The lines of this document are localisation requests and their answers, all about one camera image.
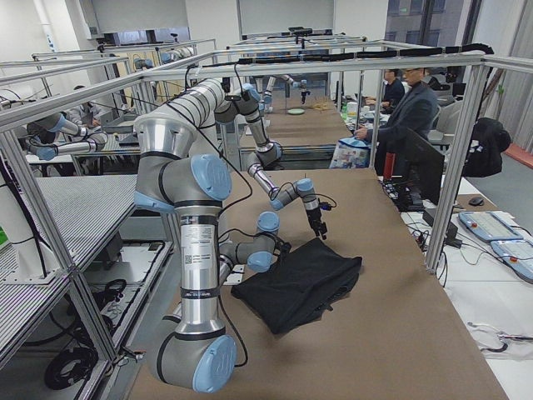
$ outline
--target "computer monitor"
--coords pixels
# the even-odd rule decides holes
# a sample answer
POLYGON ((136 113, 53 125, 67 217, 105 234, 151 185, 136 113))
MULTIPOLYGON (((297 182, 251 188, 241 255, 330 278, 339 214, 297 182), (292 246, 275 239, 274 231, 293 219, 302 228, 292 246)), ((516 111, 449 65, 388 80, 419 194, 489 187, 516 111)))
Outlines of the computer monitor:
POLYGON ((438 204, 444 155, 412 129, 407 129, 402 155, 407 163, 402 180, 418 188, 422 198, 438 204))

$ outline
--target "gray curtain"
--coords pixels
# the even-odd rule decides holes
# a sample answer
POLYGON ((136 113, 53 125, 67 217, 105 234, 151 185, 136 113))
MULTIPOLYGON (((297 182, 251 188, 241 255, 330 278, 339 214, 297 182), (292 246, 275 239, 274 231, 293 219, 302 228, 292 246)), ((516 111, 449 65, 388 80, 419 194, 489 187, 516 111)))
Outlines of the gray curtain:
MULTIPOLYGON (((526 1, 511 56, 533 58, 533 2, 526 1)), ((533 75, 506 71, 501 113, 498 117, 513 143, 533 153, 533 75)))

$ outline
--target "man wearing glasses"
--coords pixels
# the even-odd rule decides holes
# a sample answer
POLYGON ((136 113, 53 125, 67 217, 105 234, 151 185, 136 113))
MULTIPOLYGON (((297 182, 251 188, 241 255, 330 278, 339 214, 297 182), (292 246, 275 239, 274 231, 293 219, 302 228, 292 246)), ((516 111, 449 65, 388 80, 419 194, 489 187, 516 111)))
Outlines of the man wearing glasses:
MULTIPOLYGON (((378 175, 383 174, 386 153, 391 151, 396 153, 395 174, 403 173, 402 168, 405 162, 402 157, 398 156, 403 153, 407 128, 427 139, 438 107, 435 92, 422 82, 424 76, 424 68, 404 70, 404 81, 411 87, 411 90, 398 103, 386 125, 379 129, 377 141, 380 145, 376 151, 375 161, 378 175)), ((354 136, 359 140, 371 142, 372 130, 360 125, 359 129, 354 132, 354 136)))
MULTIPOLYGON (((386 85, 381 107, 385 114, 391 114, 394 111, 394 108, 396 108, 406 92, 399 78, 400 73, 401 71, 399 69, 386 69, 383 74, 386 85)), ((370 96, 366 97, 366 104, 376 104, 376 98, 370 96)))

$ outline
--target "keyboard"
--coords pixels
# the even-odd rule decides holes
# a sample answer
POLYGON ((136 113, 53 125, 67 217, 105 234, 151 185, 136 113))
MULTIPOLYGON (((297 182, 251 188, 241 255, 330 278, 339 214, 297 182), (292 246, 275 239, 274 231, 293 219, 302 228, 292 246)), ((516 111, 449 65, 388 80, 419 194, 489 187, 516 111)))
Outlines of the keyboard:
POLYGON ((392 200, 401 213, 424 211, 424 203, 420 192, 415 187, 387 180, 381 182, 383 191, 392 200))
POLYGON ((493 212, 459 212, 459 221, 484 242, 523 239, 522 235, 493 212))
POLYGON ((491 242, 491 247, 516 275, 533 283, 533 243, 527 240, 496 240, 491 242))

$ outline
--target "computer mouse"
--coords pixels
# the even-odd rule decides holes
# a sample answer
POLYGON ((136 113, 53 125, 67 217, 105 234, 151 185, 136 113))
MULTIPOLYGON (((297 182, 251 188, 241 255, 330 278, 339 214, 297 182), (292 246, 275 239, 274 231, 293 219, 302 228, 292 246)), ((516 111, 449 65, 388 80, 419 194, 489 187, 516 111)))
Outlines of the computer mouse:
POLYGON ((468 203, 471 206, 477 207, 477 206, 482 206, 483 204, 485 204, 485 200, 483 199, 482 196, 474 196, 468 201, 468 203))

